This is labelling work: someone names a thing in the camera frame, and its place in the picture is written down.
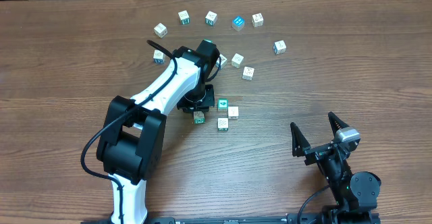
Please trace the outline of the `wooden block green bottom side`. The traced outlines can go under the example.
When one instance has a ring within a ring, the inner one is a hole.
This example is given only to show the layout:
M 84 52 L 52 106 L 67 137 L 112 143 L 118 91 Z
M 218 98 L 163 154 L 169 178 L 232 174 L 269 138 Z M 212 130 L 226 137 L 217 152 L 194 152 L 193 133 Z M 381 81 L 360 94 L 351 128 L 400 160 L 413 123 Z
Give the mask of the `wooden block green bottom side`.
M 202 111 L 194 111 L 193 119 L 194 119 L 194 124 L 205 123 L 205 115 Z

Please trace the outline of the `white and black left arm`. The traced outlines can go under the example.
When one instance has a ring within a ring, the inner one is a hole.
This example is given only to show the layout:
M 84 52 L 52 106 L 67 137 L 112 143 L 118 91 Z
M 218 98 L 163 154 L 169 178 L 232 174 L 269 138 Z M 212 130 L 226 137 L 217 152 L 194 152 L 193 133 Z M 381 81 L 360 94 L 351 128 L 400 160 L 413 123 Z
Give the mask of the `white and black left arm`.
M 146 223 L 146 181 L 161 158 L 167 116 L 173 108 L 193 114 L 215 105 L 209 83 L 221 66 L 215 44 L 203 40 L 195 50 L 180 47 L 173 52 L 153 41 L 149 45 L 168 56 L 169 65 L 132 98 L 115 97 L 95 136 L 102 176 L 113 185 L 114 209 L 106 223 Z

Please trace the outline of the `green top block number 4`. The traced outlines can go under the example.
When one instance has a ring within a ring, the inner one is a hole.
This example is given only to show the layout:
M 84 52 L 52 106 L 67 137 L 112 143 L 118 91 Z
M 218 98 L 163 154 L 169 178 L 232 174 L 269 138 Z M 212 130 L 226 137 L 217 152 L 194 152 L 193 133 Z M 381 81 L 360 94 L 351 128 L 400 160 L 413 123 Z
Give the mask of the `green top block number 4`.
M 227 99 L 218 99 L 217 110 L 218 111 L 227 111 L 228 107 L 229 107 L 228 103 L 229 103 L 229 101 Z

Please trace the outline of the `wooden block yellow side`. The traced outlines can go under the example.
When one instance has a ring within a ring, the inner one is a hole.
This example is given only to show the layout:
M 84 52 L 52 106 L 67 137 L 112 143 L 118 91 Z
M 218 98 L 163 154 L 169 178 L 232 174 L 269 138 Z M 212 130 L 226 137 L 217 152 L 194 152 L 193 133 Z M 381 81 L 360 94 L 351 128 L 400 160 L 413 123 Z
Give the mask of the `wooden block yellow side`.
M 254 75 L 254 68 L 245 66 L 244 71 L 242 73 L 242 79 L 252 80 L 253 75 Z

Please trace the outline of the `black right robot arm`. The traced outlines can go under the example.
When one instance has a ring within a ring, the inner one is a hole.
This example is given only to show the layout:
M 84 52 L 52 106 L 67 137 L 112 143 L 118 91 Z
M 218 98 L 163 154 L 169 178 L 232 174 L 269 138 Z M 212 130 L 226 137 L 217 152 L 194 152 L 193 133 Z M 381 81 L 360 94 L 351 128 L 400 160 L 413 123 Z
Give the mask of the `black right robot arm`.
M 377 197 L 380 193 L 381 180 L 374 173 L 361 171 L 353 173 L 347 162 L 350 153 L 355 151 L 360 142 L 360 133 L 343 122 L 333 112 L 328 113 L 333 132 L 329 143 L 311 147 L 300 128 L 292 122 L 292 155 L 304 157 L 306 165 L 316 164 L 325 177 L 327 185 L 308 197 L 296 214 L 288 214 L 288 223 L 380 223 L 377 213 Z M 305 214 L 307 204 L 322 192 L 330 189 L 335 205 L 327 205 L 320 213 Z

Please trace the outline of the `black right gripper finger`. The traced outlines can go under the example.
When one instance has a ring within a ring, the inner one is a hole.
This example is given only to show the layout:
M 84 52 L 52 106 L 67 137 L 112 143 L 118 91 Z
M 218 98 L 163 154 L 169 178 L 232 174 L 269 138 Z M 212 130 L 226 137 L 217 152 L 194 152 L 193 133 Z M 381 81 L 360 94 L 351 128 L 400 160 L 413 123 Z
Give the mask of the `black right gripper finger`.
M 339 136 L 341 130 L 348 128 L 349 125 L 342 121 L 334 112 L 330 111 L 328 113 L 329 122 L 334 136 Z
M 292 155 L 294 157 L 303 157 L 304 152 L 309 150 L 311 146 L 294 122 L 290 124 L 290 129 L 292 134 Z

